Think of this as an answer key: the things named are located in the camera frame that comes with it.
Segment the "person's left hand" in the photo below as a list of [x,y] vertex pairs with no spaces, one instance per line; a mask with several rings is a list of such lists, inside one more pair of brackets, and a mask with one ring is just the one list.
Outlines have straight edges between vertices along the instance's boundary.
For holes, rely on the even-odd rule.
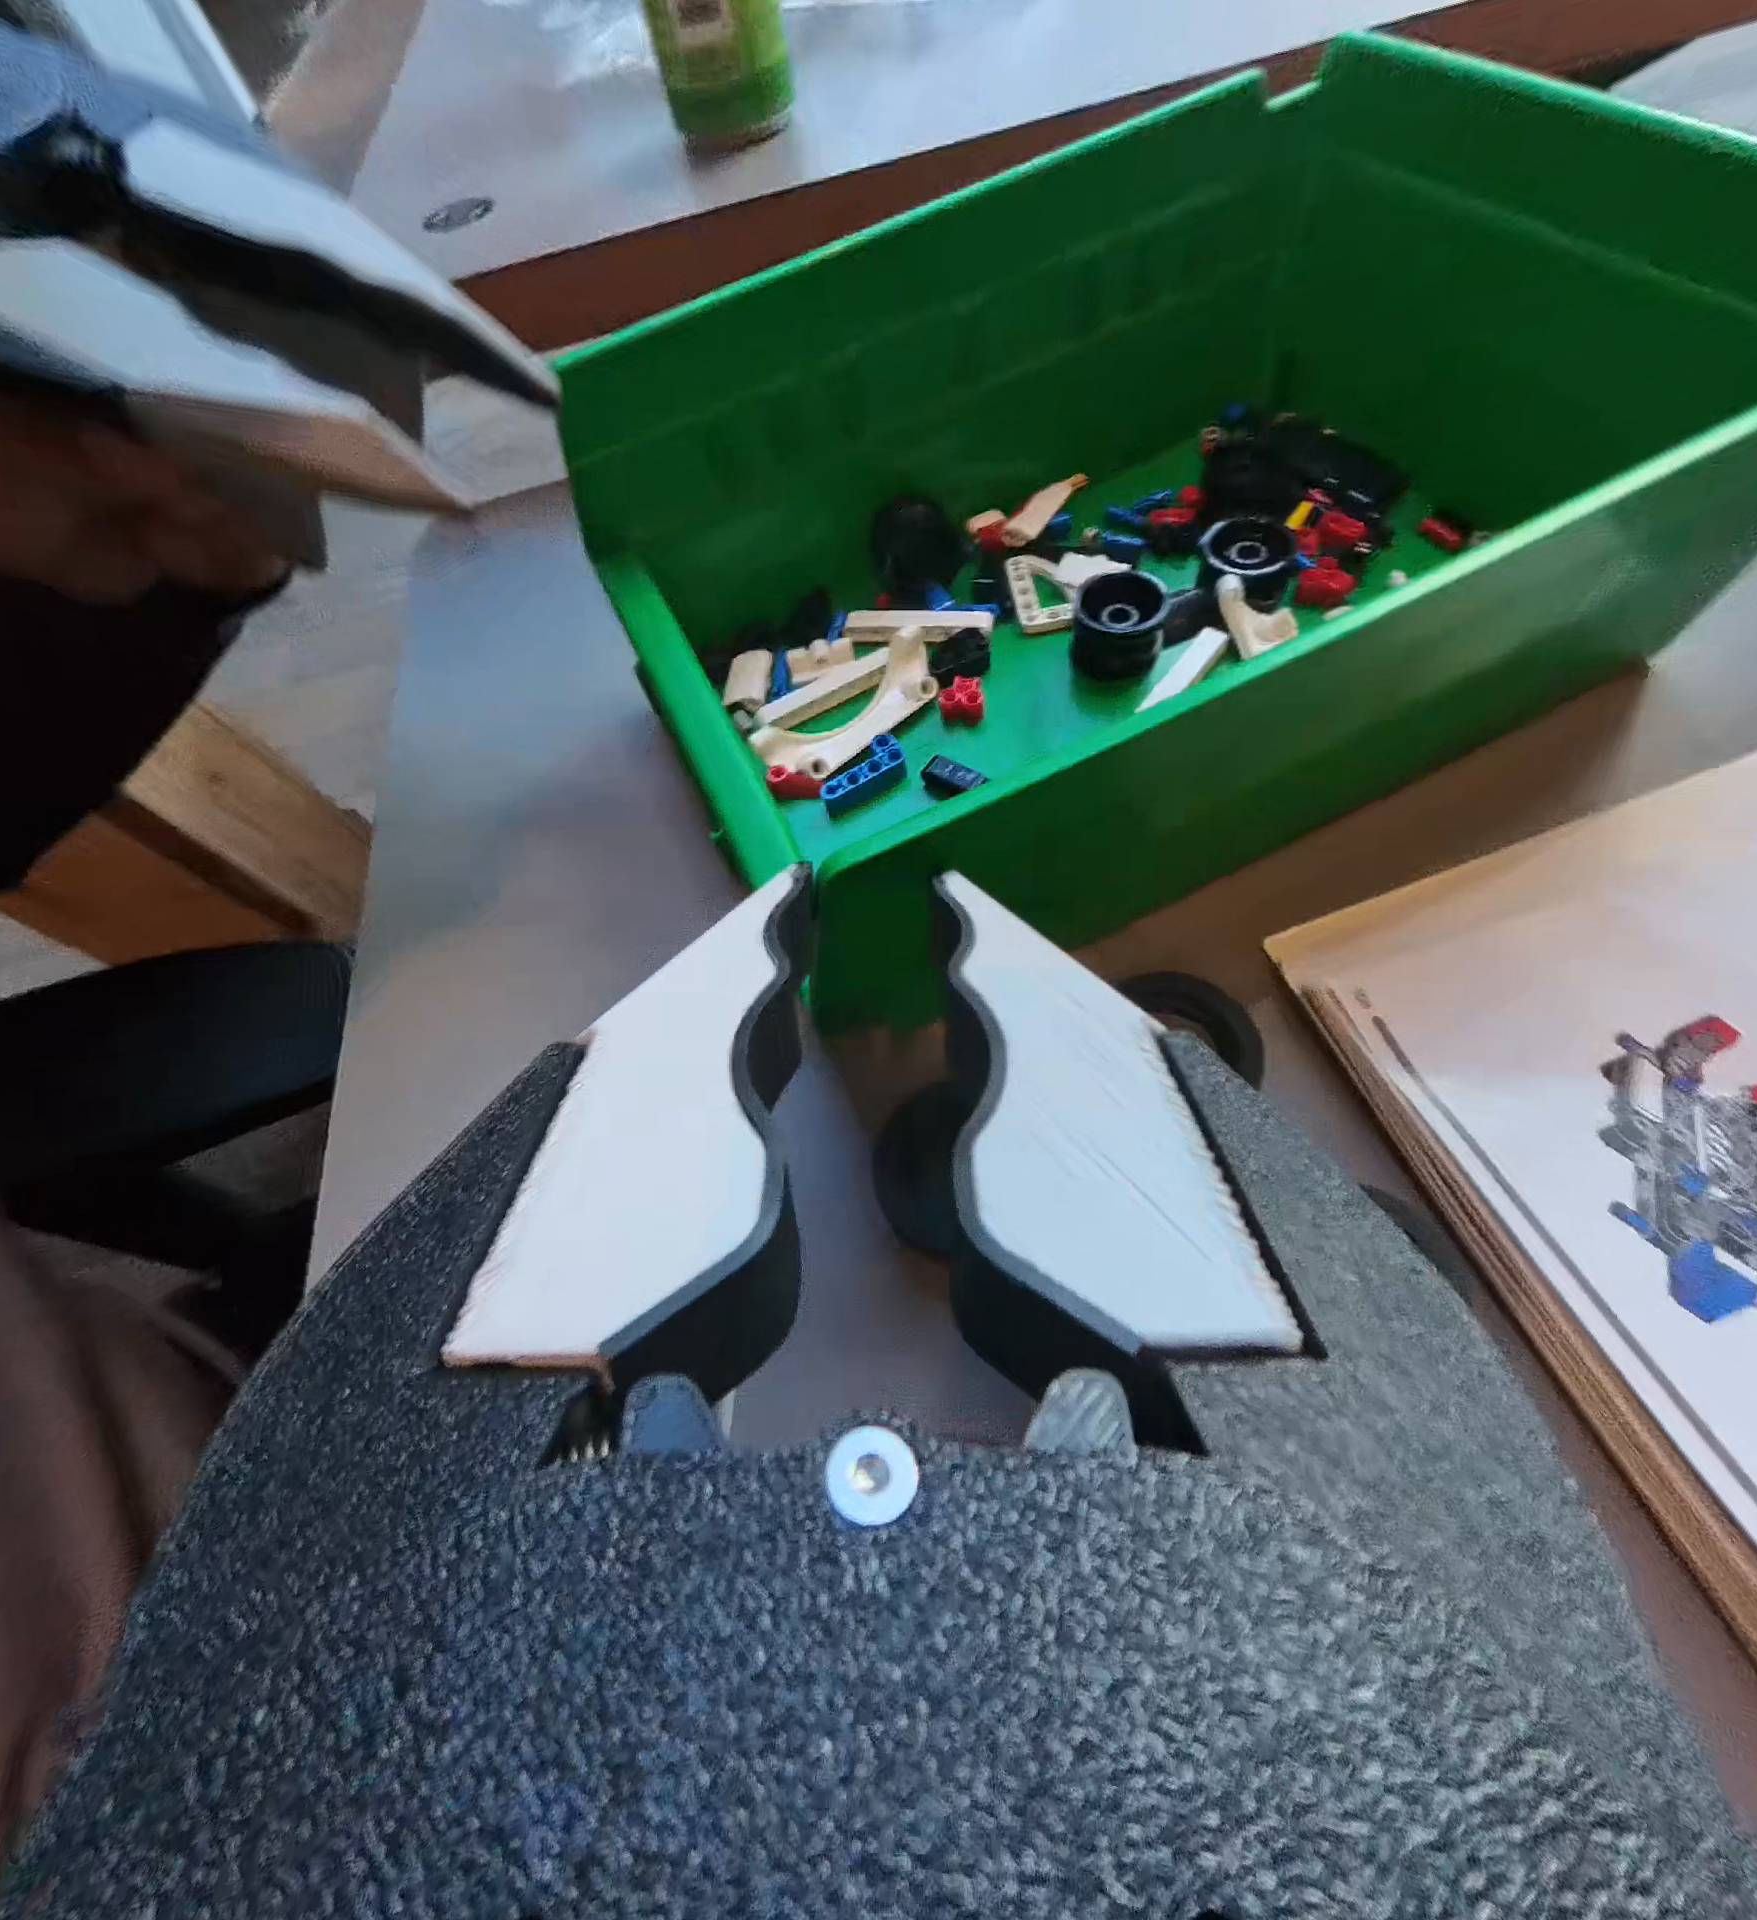
[[278,588],[290,560],[162,452],[0,398],[0,576],[94,606]]

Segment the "clear plastic bag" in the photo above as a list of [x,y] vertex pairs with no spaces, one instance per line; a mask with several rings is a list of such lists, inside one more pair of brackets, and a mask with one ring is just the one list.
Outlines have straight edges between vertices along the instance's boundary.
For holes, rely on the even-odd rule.
[[[782,4],[792,52],[824,44],[830,36],[876,42],[911,38],[947,28],[977,4],[963,2],[790,2]],[[530,20],[566,74],[598,76],[652,66],[652,46],[642,4],[552,2],[532,4]]]

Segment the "green plastic bin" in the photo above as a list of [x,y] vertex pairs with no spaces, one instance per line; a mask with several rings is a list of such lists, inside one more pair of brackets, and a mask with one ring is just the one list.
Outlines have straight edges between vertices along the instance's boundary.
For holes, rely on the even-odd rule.
[[[584,548],[818,1026],[935,1018],[931,882],[1075,948],[1631,672],[1757,558],[1757,138],[1381,36],[1247,74],[562,356]],[[1399,468],[1349,610],[1139,710],[1063,636],[899,790],[776,800],[706,664],[879,588],[876,512],[1201,484],[1233,406]]]

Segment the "long white toy beam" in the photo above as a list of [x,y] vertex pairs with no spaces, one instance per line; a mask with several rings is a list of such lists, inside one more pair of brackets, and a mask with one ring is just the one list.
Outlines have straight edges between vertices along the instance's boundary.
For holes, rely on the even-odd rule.
[[1173,648],[1171,662],[1153,680],[1137,702],[1135,712],[1167,704],[1211,674],[1221,660],[1233,654],[1233,640],[1223,626],[1205,626],[1193,638]]

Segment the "black rectangular toy panel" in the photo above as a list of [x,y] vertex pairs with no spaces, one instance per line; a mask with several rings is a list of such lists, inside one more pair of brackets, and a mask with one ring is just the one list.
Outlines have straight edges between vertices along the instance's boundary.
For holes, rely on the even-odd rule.
[[1301,490],[1329,494],[1347,516],[1387,518],[1411,490],[1411,476],[1389,456],[1321,424],[1279,420],[1271,446]]

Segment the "white table with wooden edge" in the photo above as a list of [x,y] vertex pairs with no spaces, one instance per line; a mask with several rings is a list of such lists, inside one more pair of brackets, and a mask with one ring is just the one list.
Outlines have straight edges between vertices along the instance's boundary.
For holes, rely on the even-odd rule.
[[[1383,32],[1757,132],[1757,4],[977,4],[792,52],[782,132],[696,156],[654,64],[574,74],[532,4],[328,4],[266,122],[534,346],[756,274],[1251,70]],[[434,204],[492,196],[430,234]]]

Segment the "green drink can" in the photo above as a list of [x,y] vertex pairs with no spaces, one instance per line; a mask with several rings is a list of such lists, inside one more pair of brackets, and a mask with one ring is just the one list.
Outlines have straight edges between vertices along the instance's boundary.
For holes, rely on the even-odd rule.
[[650,48],[684,144],[700,156],[784,130],[794,106],[778,2],[644,2]]

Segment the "grey desk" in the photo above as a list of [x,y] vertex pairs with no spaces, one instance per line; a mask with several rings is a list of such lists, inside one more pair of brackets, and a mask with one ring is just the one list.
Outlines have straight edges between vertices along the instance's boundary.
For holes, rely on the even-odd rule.
[[[546,1044],[740,898],[698,792],[640,692],[570,492],[524,492],[424,534],[376,788],[358,968],[322,1168],[314,1270]],[[1757,564],[1647,668],[1089,950],[1109,976],[1215,980],[1259,1020],[1269,1092],[1361,1182],[1403,1164],[1273,982],[1265,938],[1757,752]],[[856,1412],[1015,1442],[1033,1400],[957,1332],[943,1268],[907,1254],[868,1138],[941,1068],[941,1040],[810,1038],[776,1106],[802,1234],[792,1338],[738,1398],[748,1446]]]

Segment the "person's left forearm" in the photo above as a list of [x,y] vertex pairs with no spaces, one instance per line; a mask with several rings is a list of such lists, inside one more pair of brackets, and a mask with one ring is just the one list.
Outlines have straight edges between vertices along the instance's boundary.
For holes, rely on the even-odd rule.
[[0,894],[118,790],[286,580],[98,606],[0,576]]

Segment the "pile of small toy bricks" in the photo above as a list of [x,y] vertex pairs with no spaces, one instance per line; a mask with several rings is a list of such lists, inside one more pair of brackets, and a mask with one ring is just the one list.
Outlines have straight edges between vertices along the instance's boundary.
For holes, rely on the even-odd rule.
[[[1361,612],[1393,606],[1437,566],[1487,542],[1491,528],[1481,518],[1421,490],[1409,472],[1411,490],[1387,518],[1349,516],[1327,492],[1301,490],[1271,446],[1279,420],[1337,430],[1231,404],[1175,464],[1105,484],[1077,474],[1041,488],[1013,514],[991,508],[967,524],[951,518],[969,552],[949,588],[927,592],[929,606],[893,602],[872,570],[864,604],[818,588],[782,626],[740,632],[712,678],[770,800],[834,822],[874,812],[903,790],[957,800],[1067,750],[1095,748],[1197,688],[1229,684],[1257,664],[1291,660],[1305,642],[1341,636]],[[1281,606],[1251,608],[1231,576],[1201,586],[1201,538],[1227,516],[1273,516],[1297,534],[1299,572]],[[1135,682],[1099,684],[1075,674],[1069,658],[1075,600],[1089,578],[1119,568],[1157,576],[1173,602],[1151,670]],[[891,632],[905,626],[943,632],[929,644],[937,700],[826,780],[758,762],[746,736],[762,708],[834,668],[881,656]],[[1135,712],[1173,648],[1205,626],[1227,628],[1233,654],[1181,696]]]

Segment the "open instruction booklet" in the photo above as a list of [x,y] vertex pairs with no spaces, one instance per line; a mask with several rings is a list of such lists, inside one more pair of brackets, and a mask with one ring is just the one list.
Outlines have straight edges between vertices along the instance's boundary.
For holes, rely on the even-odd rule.
[[1757,752],[1267,954],[1757,1666]]

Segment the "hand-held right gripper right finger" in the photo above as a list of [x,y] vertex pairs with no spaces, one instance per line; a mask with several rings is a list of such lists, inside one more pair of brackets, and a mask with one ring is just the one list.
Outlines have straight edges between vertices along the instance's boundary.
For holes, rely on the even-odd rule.
[[1075,1370],[1307,1356],[1307,1326],[1135,1000],[955,870],[935,884],[965,1340],[1025,1392]]

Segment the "white curved toy arch panel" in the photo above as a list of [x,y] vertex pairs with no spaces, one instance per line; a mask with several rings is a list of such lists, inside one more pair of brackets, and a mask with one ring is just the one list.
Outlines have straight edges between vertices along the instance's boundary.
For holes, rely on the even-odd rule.
[[768,770],[826,780],[862,756],[881,734],[911,722],[939,696],[929,644],[939,628],[905,626],[891,632],[883,654],[866,654],[826,672],[762,708],[746,736],[748,750]]

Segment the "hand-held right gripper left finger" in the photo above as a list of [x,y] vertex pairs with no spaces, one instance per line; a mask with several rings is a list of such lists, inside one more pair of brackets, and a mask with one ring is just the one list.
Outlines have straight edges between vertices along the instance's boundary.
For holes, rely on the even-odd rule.
[[602,1012],[466,1284],[450,1370],[682,1376],[712,1404],[798,1298],[770,1112],[800,1060],[812,870],[784,868]]

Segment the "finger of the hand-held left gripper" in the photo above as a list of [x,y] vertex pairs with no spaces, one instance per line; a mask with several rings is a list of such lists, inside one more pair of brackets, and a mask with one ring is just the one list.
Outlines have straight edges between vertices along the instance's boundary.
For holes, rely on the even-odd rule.
[[230,338],[68,240],[0,240],[0,392],[94,412],[176,462],[292,564],[322,570],[328,498],[460,516],[466,490],[368,396]]
[[290,342],[270,346],[310,380],[316,324],[552,408],[554,372],[320,178],[238,126],[188,116],[116,116],[126,228],[188,288],[248,300]]

